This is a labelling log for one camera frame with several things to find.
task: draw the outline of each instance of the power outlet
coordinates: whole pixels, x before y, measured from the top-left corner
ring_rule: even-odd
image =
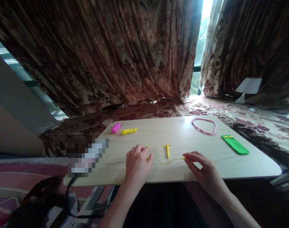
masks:
[[[48,129],[51,129],[53,128],[54,126],[56,126],[56,124],[54,124],[52,121],[42,125],[42,126],[39,126],[39,129],[42,131],[42,132],[45,132],[47,131]]]

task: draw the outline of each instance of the curtain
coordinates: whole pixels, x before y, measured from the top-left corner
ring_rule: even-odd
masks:
[[[246,101],[289,109],[289,0],[214,0],[200,89],[209,97],[238,97],[246,77],[262,78]]]
[[[186,102],[203,0],[0,0],[0,41],[70,117]]]

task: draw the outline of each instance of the wood grain surface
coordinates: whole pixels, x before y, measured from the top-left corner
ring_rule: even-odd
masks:
[[[217,133],[211,136],[196,130],[191,124],[195,117],[214,120],[218,126]],[[121,123],[121,128],[112,134],[116,123]],[[205,131],[214,130],[211,122],[195,120],[194,123]],[[121,135],[121,130],[129,128],[138,128],[138,131]],[[222,135],[232,135],[250,153],[238,155],[225,143]],[[282,172],[276,162],[213,116],[118,121],[110,124],[99,138],[109,139],[108,151],[99,159],[97,168],[88,177],[78,178],[74,186],[121,184],[125,178],[126,154],[137,144],[149,145],[149,154],[154,153],[154,165],[147,180],[150,183],[196,180],[182,160],[183,153],[195,150],[213,160],[223,178],[270,177]],[[169,147],[170,158],[167,158],[166,148],[163,147],[166,144],[172,145]],[[66,176],[64,184],[69,181]]]

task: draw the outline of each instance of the white lamp shade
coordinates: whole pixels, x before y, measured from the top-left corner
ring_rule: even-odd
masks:
[[[236,92],[256,94],[261,85],[262,78],[245,78],[244,81],[238,86]]]

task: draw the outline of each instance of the hand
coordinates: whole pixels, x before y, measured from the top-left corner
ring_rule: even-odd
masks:
[[[154,161],[154,153],[150,154],[147,161],[147,155],[151,148],[137,145],[126,154],[126,175],[124,185],[138,194],[146,182]]]
[[[226,203],[232,193],[221,178],[213,161],[198,151],[186,153],[183,156],[186,157],[186,164],[202,188],[220,205]],[[195,166],[193,162],[199,162],[202,165],[202,169]]]

